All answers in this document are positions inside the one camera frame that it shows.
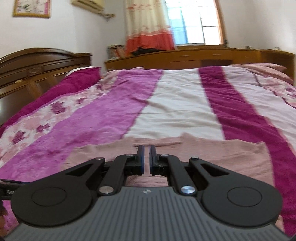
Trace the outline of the person's left hand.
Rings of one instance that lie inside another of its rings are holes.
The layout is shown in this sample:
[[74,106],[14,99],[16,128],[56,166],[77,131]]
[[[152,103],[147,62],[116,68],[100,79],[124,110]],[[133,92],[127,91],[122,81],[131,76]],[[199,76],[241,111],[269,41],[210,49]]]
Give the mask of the person's left hand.
[[7,234],[5,229],[6,219],[5,216],[8,215],[6,208],[4,207],[3,201],[0,200],[0,234],[1,237],[4,237]]

